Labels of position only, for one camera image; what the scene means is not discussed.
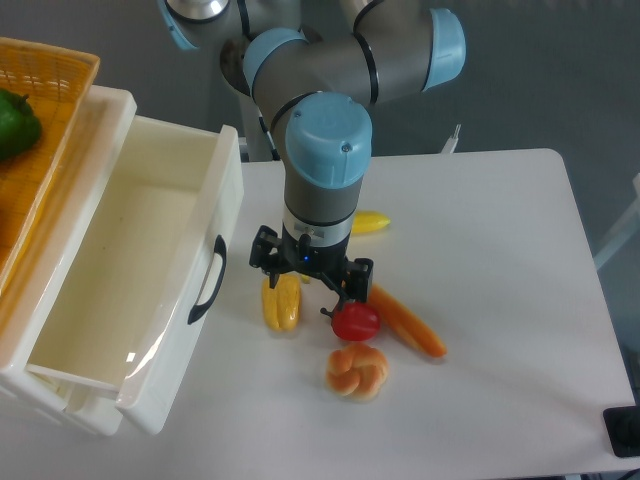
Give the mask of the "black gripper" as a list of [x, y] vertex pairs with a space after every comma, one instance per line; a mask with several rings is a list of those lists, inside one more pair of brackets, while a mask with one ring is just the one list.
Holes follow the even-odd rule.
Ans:
[[289, 272], [320, 280], [338, 295], [331, 308], [320, 309], [322, 315], [333, 317], [349, 301], [365, 303], [372, 287], [374, 262], [364, 257], [349, 260], [349, 240], [347, 235], [337, 244], [314, 246], [308, 234], [295, 240], [283, 230], [279, 237], [275, 230], [262, 225], [252, 243], [249, 265], [268, 276], [270, 289], [275, 289], [279, 277]]

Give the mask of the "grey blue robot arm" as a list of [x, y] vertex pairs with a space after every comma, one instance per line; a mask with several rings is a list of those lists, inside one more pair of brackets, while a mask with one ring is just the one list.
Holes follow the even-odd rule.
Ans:
[[365, 302], [373, 263], [349, 259], [363, 177], [372, 156], [369, 108], [455, 79], [466, 60], [458, 17], [420, 1], [345, 1], [351, 25], [338, 41], [314, 40], [297, 1], [162, 1], [180, 49], [224, 25], [242, 41], [228, 82], [252, 100], [284, 164], [279, 230], [261, 227], [249, 262], [276, 285], [297, 272], [320, 280], [340, 304]]

